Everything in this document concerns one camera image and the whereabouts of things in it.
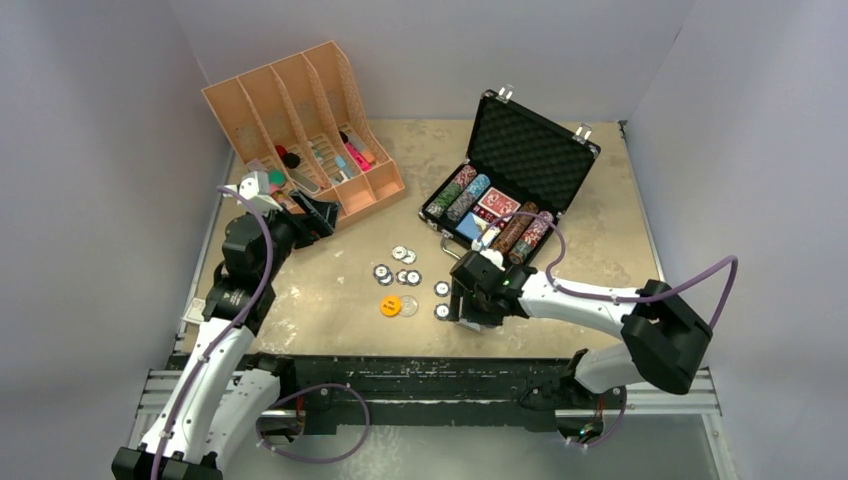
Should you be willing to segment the clear triangle card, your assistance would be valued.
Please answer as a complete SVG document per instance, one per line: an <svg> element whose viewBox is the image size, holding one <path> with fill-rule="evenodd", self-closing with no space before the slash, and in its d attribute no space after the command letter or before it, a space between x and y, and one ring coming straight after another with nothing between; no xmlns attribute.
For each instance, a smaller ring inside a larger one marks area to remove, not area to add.
<svg viewBox="0 0 848 480"><path fill-rule="evenodd" d="M483 327L480 324L475 322L469 322L465 319L460 319L457 322L457 325L475 333L481 333L483 330Z"/></svg>

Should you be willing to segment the yellow big blind button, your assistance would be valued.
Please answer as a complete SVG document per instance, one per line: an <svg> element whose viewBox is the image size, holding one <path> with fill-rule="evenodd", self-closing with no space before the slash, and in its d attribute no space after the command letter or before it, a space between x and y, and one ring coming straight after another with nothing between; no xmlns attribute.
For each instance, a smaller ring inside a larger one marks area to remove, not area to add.
<svg viewBox="0 0 848 480"><path fill-rule="evenodd" d="M395 317L400 314L403 309L403 301L399 296L387 295L383 297L379 304L379 311L386 317Z"/></svg>

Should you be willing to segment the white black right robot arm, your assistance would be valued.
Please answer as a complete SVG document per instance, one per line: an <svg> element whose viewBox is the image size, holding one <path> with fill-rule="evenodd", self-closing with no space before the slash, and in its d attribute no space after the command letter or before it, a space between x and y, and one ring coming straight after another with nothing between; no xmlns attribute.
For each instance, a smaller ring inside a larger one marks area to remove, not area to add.
<svg viewBox="0 0 848 480"><path fill-rule="evenodd" d="M567 281L534 267L501 267L469 251L451 268L476 323L506 317L560 320L617 339L575 354L561 381L564 399L584 407L614 387L647 382L674 395L690 391L713 330L661 281L610 288Z"/></svg>

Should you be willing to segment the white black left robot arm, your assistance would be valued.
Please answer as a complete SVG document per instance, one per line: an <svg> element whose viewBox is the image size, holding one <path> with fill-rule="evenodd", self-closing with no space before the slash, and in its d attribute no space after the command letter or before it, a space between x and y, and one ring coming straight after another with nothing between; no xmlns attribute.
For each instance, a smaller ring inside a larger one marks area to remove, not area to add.
<svg viewBox="0 0 848 480"><path fill-rule="evenodd" d="M117 479L221 479L260 414L297 399L290 360L262 355L239 381L233 376L274 302L280 267L294 250L331 236L341 207L299 190L291 194L296 212L234 197L246 212L225 229L196 344L153 425L137 446L115 454Z"/></svg>

